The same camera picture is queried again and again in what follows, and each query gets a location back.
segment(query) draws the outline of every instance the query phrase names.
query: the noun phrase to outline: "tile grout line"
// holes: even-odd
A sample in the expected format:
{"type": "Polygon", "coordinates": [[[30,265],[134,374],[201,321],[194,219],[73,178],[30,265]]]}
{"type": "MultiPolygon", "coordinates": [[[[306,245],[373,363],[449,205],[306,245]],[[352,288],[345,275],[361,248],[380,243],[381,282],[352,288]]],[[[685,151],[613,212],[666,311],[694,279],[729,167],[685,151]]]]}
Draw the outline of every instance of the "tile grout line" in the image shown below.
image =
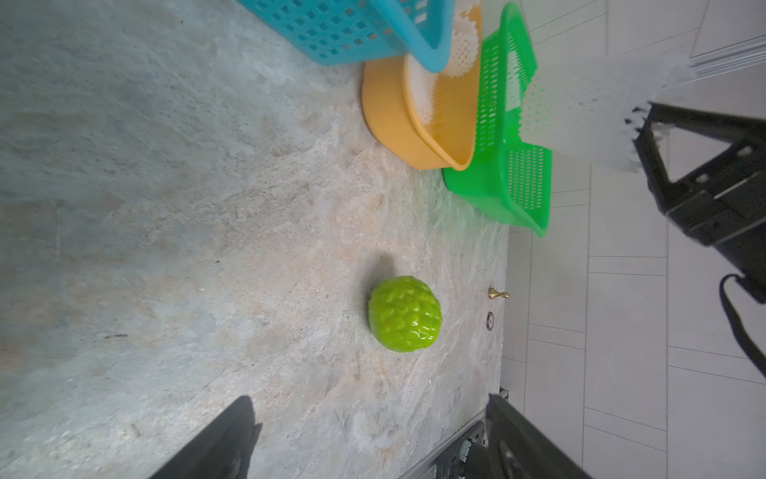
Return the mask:
{"type": "Polygon", "coordinates": [[[513,358],[506,358],[506,357],[505,357],[505,356],[503,356],[503,355],[501,355],[500,357],[501,357],[501,358],[503,358],[503,359],[507,359],[507,360],[509,360],[509,361],[516,361],[517,363],[526,364],[526,363],[524,363],[524,361],[519,361],[518,359],[513,359],[513,358]]]}
{"type": "Polygon", "coordinates": [[[628,439],[628,438],[626,438],[626,437],[624,437],[624,436],[621,436],[621,435],[619,435],[619,434],[614,434],[613,432],[604,431],[603,429],[594,428],[593,426],[589,426],[589,425],[583,425],[583,426],[584,426],[584,427],[583,427],[583,429],[585,429],[585,428],[591,428],[591,429],[595,429],[596,431],[601,431],[601,432],[603,432],[603,433],[606,433],[606,434],[609,434],[609,435],[617,436],[618,438],[622,438],[622,439],[624,439],[624,440],[626,440],[626,441],[635,442],[636,444],[640,444],[640,445],[642,445],[642,446],[647,446],[648,448],[652,448],[652,449],[656,449],[656,450],[658,450],[658,451],[662,451],[662,452],[664,452],[664,453],[667,455],[667,451],[663,451],[662,449],[658,449],[658,448],[655,448],[655,447],[653,447],[653,446],[650,446],[650,445],[644,444],[643,442],[634,441],[633,439],[628,439]]]}
{"type": "Polygon", "coordinates": [[[613,418],[617,418],[617,419],[623,419],[624,421],[635,422],[636,424],[640,424],[640,425],[642,425],[642,426],[647,426],[648,428],[656,429],[657,431],[667,432],[665,429],[655,428],[654,426],[650,426],[650,425],[648,425],[648,424],[644,424],[644,423],[642,423],[642,422],[634,421],[633,419],[624,418],[624,417],[622,417],[622,416],[618,416],[618,415],[616,415],[616,414],[610,414],[610,413],[608,413],[608,412],[599,411],[598,409],[589,408],[589,407],[587,407],[587,406],[585,406],[585,408],[586,408],[586,409],[590,409],[591,411],[600,412],[601,414],[605,414],[605,415],[607,415],[607,416],[612,416],[613,418]]]}
{"type": "MultiPolygon", "coordinates": [[[[586,269],[590,269],[591,263],[591,206],[593,202],[593,163],[588,163],[588,260],[586,269]]],[[[585,463],[585,376],[588,374],[588,288],[590,286],[591,274],[585,271],[585,348],[582,355],[582,439],[580,441],[580,467],[585,463]]]]}
{"type": "Polygon", "coordinates": [[[604,256],[602,254],[589,254],[591,258],[667,258],[667,256],[604,256]]]}
{"type": "Polygon", "coordinates": [[[656,276],[667,277],[666,274],[643,274],[643,273],[607,273],[606,271],[589,271],[591,274],[626,274],[627,276],[656,276]]]}
{"type": "Polygon", "coordinates": [[[604,19],[606,28],[604,29],[604,56],[609,56],[609,0],[604,0],[604,14],[607,16],[604,19]]]}
{"type": "Polygon", "coordinates": [[[524,11],[524,2],[522,2],[522,0],[519,0],[519,10],[522,11],[522,20],[524,21],[524,29],[527,30],[527,34],[528,34],[529,23],[526,21],[526,11],[524,11]]]}
{"type": "Polygon", "coordinates": [[[723,354],[723,353],[711,353],[710,351],[703,351],[702,349],[683,348],[681,346],[671,346],[671,345],[668,345],[668,347],[669,348],[676,348],[676,349],[684,349],[686,351],[696,351],[697,353],[715,354],[717,356],[726,356],[728,358],[747,359],[744,356],[733,356],[731,354],[723,354]]]}
{"type": "Polygon", "coordinates": [[[697,38],[699,38],[699,32],[702,31],[702,24],[705,23],[705,17],[708,15],[708,7],[710,6],[710,0],[705,3],[705,9],[702,10],[702,20],[699,21],[699,27],[697,27],[697,33],[694,35],[694,41],[692,42],[692,49],[689,51],[689,57],[694,54],[694,49],[697,47],[697,38]]]}
{"type": "Polygon", "coordinates": [[[571,193],[571,192],[583,192],[589,190],[589,188],[580,188],[580,189],[566,189],[561,192],[551,192],[552,195],[555,195],[556,193],[571,193]]]}
{"type": "Polygon", "coordinates": [[[564,31],[560,31],[559,33],[557,33],[557,34],[555,34],[555,35],[552,35],[552,36],[550,36],[550,37],[548,37],[548,38],[546,38],[546,39],[544,39],[544,40],[538,41],[537,43],[533,44],[532,46],[534,47],[535,45],[539,45],[539,44],[541,44],[543,41],[548,41],[548,40],[550,40],[550,39],[551,39],[551,38],[553,38],[553,37],[558,37],[558,36],[559,36],[560,34],[562,34],[562,33],[566,33],[566,32],[568,32],[568,31],[570,31],[570,30],[572,30],[572,29],[574,29],[574,28],[577,28],[577,27],[579,27],[580,25],[585,25],[585,24],[586,24],[586,23],[588,23],[589,21],[593,21],[593,20],[595,20],[596,18],[601,18],[601,17],[603,17],[604,15],[606,15],[606,14],[605,14],[605,13],[602,13],[601,15],[598,15],[597,17],[593,17],[593,18],[591,18],[590,20],[586,20],[586,21],[583,21],[582,23],[578,23],[578,24],[577,24],[577,25],[575,25],[574,27],[572,27],[572,28],[567,28],[567,29],[566,29],[566,30],[564,30],[564,31]]]}
{"type": "Polygon", "coordinates": [[[762,386],[766,386],[766,384],[764,384],[763,382],[751,381],[750,379],[732,378],[731,376],[724,376],[722,374],[715,374],[714,372],[697,371],[696,369],[682,368],[682,367],[678,367],[678,366],[668,366],[668,367],[669,368],[676,368],[676,369],[683,369],[684,371],[699,372],[701,374],[709,374],[711,376],[718,376],[719,378],[734,379],[735,381],[752,382],[753,384],[760,384],[762,386]]]}
{"type": "Polygon", "coordinates": [[[571,206],[590,206],[590,205],[563,205],[563,206],[552,206],[551,208],[570,208],[571,206]]]}
{"type": "Polygon", "coordinates": [[[553,19],[553,20],[551,20],[551,21],[547,21],[546,23],[544,23],[544,24],[540,25],[539,27],[534,27],[532,30],[530,30],[530,31],[529,31],[529,33],[532,33],[533,31],[535,31],[535,30],[538,30],[539,28],[543,28],[543,27],[545,27],[546,25],[548,25],[548,24],[551,24],[551,23],[553,23],[554,21],[556,21],[556,20],[558,20],[558,19],[560,19],[560,18],[563,18],[563,17],[565,17],[565,16],[569,15],[570,13],[573,13],[573,12],[575,12],[575,11],[579,10],[580,8],[585,8],[585,7],[587,7],[588,5],[590,5],[591,3],[593,3],[593,2],[596,2],[596,1],[597,1],[597,0],[591,0],[590,2],[586,3],[585,5],[582,5],[581,7],[577,7],[577,8],[575,8],[575,9],[574,9],[574,10],[572,10],[572,11],[568,11],[568,12],[564,13],[563,15],[561,15],[561,16],[558,16],[558,17],[554,18],[554,19],[553,19]]]}
{"type": "Polygon", "coordinates": [[[629,54],[629,53],[633,53],[634,51],[636,51],[636,50],[640,50],[641,48],[651,47],[652,45],[656,45],[656,44],[658,44],[658,43],[660,43],[660,42],[663,42],[663,41],[665,41],[665,40],[669,40],[669,39],[671,39],[671,38],[680,37],[681,35],[685,35],[685,34],[687,34],[687,33],[691,32],[691,31],[694,31],[694,30],[698,30],[698,28],[692,28],[691,30],[682,31],[681,33],[678,33],[678,34],[675,34],[675,35],[671,35],[671,36],[669,36],[668,38],[663,38],[662,40],[653,41],[653,42],[652,42],[652,43],[650,43],[650,44],[646,44],[646,45],[644,45],[644,46],[641,46],[641,47],[638,47],[638,48],[634,48],[633,50],[628,50],[628,51],[626,51],[625,53],[621,53],[621,54],[620,54],[620,56],[622,56],[622,55],[627,55],[627,54],[629,54]]]}
{"type": "Polygon", "coordinates": [[[691,44],[690,44],[690,43],[687,43],[687,44],[685,44],[685,45],[681,45],[681,46],[680,46],[680,47],[678,47],[678,48],[671,48],[670,50],[668,50],[668,51],[666,51],[666,52],[664,52],[664,53],[670,53],[671,51],[680,50],[681,48],[685,48],[685,47],[688,47],[689,45],[691,45],[691,44]]]}
{"type": "Polygon", "coordinates": [[[578,348],[576,346],[569,346],[568,344],[552,343],[551,341],[536,340],[535,338],[528,338],[527,341],[537,341],[538,343],[555,344],[556,346],[566,346],[568,348],[579,349],[580,351],[585,351],[585,348],[578,348]]]}
{"type": "Polygon", "coordinates": [[[526,412],[526,374],[527,374],[527,363],[529,362],[529,314],[532,310],[532,259],[534,258],[534,250],[535,250],[535,236],[532,235],[532,233],[529,234],[529,237],[531,238],[529,242],[529,290],[527,293],[527,329],[526,329],[526,336],[527,336],[527,344],[526,344],[526,351],[524,351],[524,405],[522,406],[522,415],[526,412]]]}
{"type": "Polygon", "coordinates": [[[558,327],[558,326],[546,326],[545,324],[537,324],[537,323],[529,323],[529,325],[530,325],[530,326],[542,326],[542,327],[544,327],[544,328],[553,328],[553,329],[555,329],[555,330],[564,330],[564,331],[571,331],[571,332],[573,332],[573,333],[583,333],[583,334],[585,334],[585,332],[584,332],[584,331],[577,331],[577,330],[568,330],[567,328],[560,328],[560,327],[558,327]]]}
{"type": "MultiPolygon", "coordinates": [[[[670,138],[668,140],[668,168],[670,167],[670,138]]],[[[665,256],[668,258],[665,261],[665,479],[668,479],[670,474],[670,460],[667,455],[668,444],[668,429],[669,413],[670,413],[670,374],[668,371],[669,353],[668,343],[670,342],[670,221],[665,220],[665,256]]]]}

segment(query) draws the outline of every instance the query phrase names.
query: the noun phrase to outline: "yellow plastic basin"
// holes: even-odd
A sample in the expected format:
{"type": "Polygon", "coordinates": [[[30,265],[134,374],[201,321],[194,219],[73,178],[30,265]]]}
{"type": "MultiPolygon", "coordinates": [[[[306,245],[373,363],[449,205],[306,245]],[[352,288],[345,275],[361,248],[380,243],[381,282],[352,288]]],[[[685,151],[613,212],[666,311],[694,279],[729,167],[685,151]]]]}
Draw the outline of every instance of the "yellow plastic basin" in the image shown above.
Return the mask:
{"type": "MultiPolygon", "coordinates": [[[[468,18],[476,22],[480,33],[481,7],[471,10],[468,18]]],[[[434,119],[424,125],[412,100],[404,57],[368,61],[362,108],[372,134],[416,169],[468,168],[476,139],[480,68],[479,56],[462,77],[439,75],[434,90],[434,119]]]]}

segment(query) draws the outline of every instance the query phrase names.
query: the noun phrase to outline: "plastic basket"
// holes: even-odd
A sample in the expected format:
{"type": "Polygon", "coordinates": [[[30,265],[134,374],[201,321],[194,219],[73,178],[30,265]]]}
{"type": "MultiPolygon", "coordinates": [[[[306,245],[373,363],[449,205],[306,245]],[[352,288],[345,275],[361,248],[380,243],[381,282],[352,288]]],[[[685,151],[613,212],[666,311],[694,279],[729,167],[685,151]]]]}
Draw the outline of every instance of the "plastic basket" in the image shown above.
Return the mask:
{"type": "Polygon", "coordinates": [[[455,0],[240,0],[321,65],[412,53],[429,71],[450,58],[455,0]]]}
{"type": "MultiPolygon", "coordinates": [[[[481,7],[468,18],[481,32],[481,7]]],[[[362,108],[372,134],[416,169],[468,167],[476,138],[481,53],[461,77],[439,75],[434,89],[434,118],[424,125],[410,92],[408,59],[386,58],[365,65],[362,108]]]]}
{"type": "Polygon", "coordinates": [[[544,236],[551,207],[552,156],[550,150],[519,139],[520,100],[537,61],[516,4],[502,10],[500,28],[482,43],[481,55],[473,160],[463,171],[445,169],[444,181],[450,191],[489,217],[544,236]]]}

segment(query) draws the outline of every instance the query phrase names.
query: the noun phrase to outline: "black cable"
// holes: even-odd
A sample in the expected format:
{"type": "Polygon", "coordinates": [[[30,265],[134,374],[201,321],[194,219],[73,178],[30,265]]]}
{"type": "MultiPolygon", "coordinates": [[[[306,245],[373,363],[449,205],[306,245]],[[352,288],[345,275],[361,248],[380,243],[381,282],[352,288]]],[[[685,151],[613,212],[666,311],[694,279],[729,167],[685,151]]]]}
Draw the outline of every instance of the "black cable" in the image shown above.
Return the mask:
{"type": "Polygon", "coordinates": [[[721,306],[723,306],[723,311],[726,313],[728,323],[732,327],[734,338],[737,340],[737,343],[739,343],[739,347],[745,351],[745,354],[747,354],[748,358],[750,358],[753,364],[755,364],[755,367],[758,368],[758,371],[761,371],[761,374],[766,378],[766,356],[764,356],[758,346],[753,343],[753,340],[750,339],[748,332],[745,331],[745,326],[742,325],[742,320],[739,317],[739,313],[737,313],[737,310],[734,309],[734,306],[732,306],[732,302],[726,296],[724,283],[726,283],[726,280],[728,280],[730,277],[735,277],[737,280],[740,279],[737,274],[727,274],[723,277],[721,284],[719,285],[721,306]]]}

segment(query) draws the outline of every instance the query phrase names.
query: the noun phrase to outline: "countertop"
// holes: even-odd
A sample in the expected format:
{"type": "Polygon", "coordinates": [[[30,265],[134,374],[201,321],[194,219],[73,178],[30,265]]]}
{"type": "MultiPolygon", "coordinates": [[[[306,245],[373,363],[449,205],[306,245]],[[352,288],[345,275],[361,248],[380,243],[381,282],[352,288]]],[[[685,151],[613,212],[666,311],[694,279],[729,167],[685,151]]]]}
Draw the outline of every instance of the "countertop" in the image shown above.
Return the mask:
{"type": "Polygon", "coordinates": [[[482,410],[508,229],[375,140],[360,64],[233,1],[70,3],[0,15],[0,476],[143,479],[249,395],[251,477],[397,477],[482,410]],[[406,354],[366,318],[402,274],[444,315],[406,354]]]}

